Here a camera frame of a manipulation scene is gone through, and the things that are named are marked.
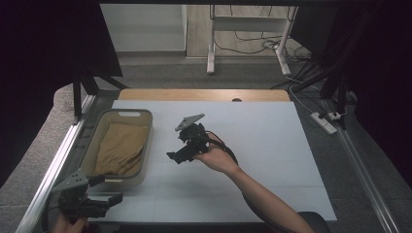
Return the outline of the person's right hand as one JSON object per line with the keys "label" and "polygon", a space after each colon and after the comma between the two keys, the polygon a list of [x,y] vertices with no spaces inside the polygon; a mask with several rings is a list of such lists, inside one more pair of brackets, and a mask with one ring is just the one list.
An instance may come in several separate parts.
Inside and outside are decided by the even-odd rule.
{"label": "person's right hand", "polygon": [[240,167],[233,161],[231,156],[213,143],[209,144],[206,153],[198,154],[194,159],[201,161],[210,169],[221,172],[228,177],[240,171]]}

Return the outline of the wooden table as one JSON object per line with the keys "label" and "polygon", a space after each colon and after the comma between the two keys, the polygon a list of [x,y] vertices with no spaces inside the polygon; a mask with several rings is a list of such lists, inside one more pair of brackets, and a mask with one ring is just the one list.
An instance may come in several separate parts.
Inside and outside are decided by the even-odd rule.
{"label": "wooden table", "polygon": [[128,88],[119,100],[138,101],[225,101],[225,102],[290,102],[285,90],[278,89],[167,89]]}

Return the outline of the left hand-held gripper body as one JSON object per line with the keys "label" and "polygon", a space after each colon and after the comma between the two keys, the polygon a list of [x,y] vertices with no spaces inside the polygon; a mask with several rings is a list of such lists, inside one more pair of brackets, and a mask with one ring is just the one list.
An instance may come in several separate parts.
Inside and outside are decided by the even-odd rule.
{"label": "left hand-held gripper body", "polygon": [[88,177],[77,170],[52,188],[59,192],[58,209],[69,218],[104,217],[110,208],[98,206],[98,200],[91,200],[86,192],[89,189]]}

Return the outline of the white cabinet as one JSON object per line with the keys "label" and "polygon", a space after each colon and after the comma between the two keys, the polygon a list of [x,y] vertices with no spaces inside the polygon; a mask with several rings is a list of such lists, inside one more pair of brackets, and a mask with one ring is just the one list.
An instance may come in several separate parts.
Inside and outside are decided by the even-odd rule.
{"label": "white cabinet", "polygon": [[187,6],[101,4],[115,50],[185,51]]}

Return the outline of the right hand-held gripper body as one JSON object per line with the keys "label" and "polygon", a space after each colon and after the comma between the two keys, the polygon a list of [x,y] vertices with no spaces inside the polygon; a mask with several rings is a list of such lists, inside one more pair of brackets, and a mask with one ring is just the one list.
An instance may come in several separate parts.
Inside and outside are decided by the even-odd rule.
{"label": "right hand-held gripper body", "polygon": [[195,148],[195,154],[203,153],[208,150],[207,140],[209,137],[201,123],[196,122],[204,117],[204,114],[195,116],[186,116],[175,128],[179,133],[179,139],[186,145],[191,145]]}

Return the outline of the beige basket with grey rim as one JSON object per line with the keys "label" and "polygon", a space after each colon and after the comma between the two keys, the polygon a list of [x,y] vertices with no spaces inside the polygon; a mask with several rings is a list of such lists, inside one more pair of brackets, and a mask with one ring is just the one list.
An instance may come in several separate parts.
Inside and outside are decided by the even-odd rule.
{"label": "beige basket with grey rim", "polygon": [[89,177],[95,177],[94,168],[96,165],[97,153],[99,145],[102,142],[105,133],[111,123],[130,124],[137,126],[145,126],[149,128],[147,142],[141,153],[140,162],[135,165],[126,176],[104,175],[105,182],[103,185],[106,188],[114,188],[115,186],[132,186],[139,185],[146,174],[147,166],[147,150],[150,147],[150,140],[153,129],[153,115],[148,110],[142,109],[109,109],[105,110],[96,121],[90,141],[83,155],[83,160],[80,165],[81,170]]}

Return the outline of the aluminium rail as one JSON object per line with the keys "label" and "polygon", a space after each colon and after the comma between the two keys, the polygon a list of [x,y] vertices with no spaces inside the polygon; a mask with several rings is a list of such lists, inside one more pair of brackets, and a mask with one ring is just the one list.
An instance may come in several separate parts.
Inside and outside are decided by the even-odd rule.
{"label": "aluminium rail", "polygon": [[350,113],[347,107],[334,106],[334,100],[322,100],[321,103],[328,113],[338,112],[341,117],[336,125],[338,138],[346,152],[352,167],[357,174],[362,189],[369,199],[372,209],[377,216],[385,233],[401,233],[400,227],[395,220],[395,216],[390,210],[383,195],[378,189],[375,181],[364,165],[360,151],[355,146],[348,131],[349,126],[345,117]]}
{"label": "aluminium rail", "polygon": [[51,112],[20,166],[23,216],[13,233],[35,232],[53,187],[66,178],[63,169],[84,126],[85,121],[74,116],[73,95],[56,93]]}

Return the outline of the khaki pants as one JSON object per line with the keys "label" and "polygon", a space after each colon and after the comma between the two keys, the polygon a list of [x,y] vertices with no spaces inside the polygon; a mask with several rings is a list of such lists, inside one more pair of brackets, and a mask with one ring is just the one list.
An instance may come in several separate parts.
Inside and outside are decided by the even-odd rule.
{"label": "khaki pants", "polygon": [[111,123],[99,145],[95,175],[126,176],[141,160],[149,128]]}

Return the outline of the black curtain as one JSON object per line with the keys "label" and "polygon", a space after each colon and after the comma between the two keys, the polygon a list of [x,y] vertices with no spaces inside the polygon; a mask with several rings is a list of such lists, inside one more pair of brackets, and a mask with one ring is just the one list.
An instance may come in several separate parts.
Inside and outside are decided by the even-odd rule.
{"label": "black curtain", "polygon": [[78,76],[120,77],[100,0],[0,0],[0,187]]}
{"label": "black curtain", "polygon": [[358,97],[359,123],[412,184],[412,0],[303,0],[306,7],[336,12],[312,13],[303,24],[331,26],[321,62],[338,76],[326,81],[329,95],[345,78]]}

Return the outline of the black metal stand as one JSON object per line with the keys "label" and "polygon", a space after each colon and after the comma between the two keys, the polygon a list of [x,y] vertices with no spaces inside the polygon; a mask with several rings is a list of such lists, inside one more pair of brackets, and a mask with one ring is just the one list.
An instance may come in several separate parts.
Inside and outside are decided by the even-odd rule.
{"label": "black metal stand", "polygon": [[340,114],[340,119],[337,120],[339,126],[345,130],[346,124],[344,116],[346,115],[346,91],[347,79],[340,72],[333,72],[327,79],[320,91],[322,99],[331,99],[334,93],[337,93],[335,111]]}
{"label": "black metal stand", "polygon": [[95,77],[109,83],[110,85],[123,90],[126,89],[126,85],[115,80],[110,75],[100,71],[96,68],[87,68],[82,65],[78,65],[73,74],[73,104],[74,104],[74,116],[80,118],[82,116],[82,88],[87,94],[96,95],[100,88],[95,80]]}

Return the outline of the person's dark clothing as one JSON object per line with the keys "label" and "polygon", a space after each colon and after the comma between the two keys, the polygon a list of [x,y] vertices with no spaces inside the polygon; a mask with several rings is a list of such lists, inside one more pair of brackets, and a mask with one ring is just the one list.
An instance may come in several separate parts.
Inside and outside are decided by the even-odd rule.
{"label": "person's dark clothing", "polygon": [[331,233],[326,221],[315,212],[298,213],[314,230],[315,233]]}

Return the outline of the white desk frame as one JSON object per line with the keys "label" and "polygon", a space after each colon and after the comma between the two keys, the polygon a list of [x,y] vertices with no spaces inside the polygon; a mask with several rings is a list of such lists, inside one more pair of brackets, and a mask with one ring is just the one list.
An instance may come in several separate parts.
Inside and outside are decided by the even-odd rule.
{"label": "white desk frame", "polygon": [[218,31],[240,31],[240,32],[272,32],[281,33],[279,46],[275,49],[282,73],[285,76],[291,74],[286,61],[285,47],[292,30],[292,25],[297,12],[297,7],[288,7],[286,18],[274,17],[219,17],[216,15],[216,6],[209,6],[211,19],[211,36],[207,56],[207,73],[213,75],[215,72],[215,33]]}

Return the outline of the person's left hand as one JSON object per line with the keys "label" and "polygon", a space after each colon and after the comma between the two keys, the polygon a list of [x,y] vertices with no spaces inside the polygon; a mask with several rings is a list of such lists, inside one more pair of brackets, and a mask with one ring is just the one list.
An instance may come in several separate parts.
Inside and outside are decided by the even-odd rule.
{"label": "person's left hand", "polygon": [[82,233],[88,227],[85,217],[78,218],[75,223],[71,223],[65,216],[59,216],[56,220],[52,233]]}

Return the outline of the white power strip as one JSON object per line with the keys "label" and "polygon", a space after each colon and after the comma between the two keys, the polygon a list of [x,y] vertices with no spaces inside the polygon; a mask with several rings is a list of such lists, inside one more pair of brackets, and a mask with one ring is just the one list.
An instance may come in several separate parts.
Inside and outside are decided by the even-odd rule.
{"label": "white power strip", "polygon": [[337,132],[337,129],[330,124],[324,117],[321,117],[321,115],[318,112],[312,113],[310,117],[322,128],[324,131],[331,135]]}

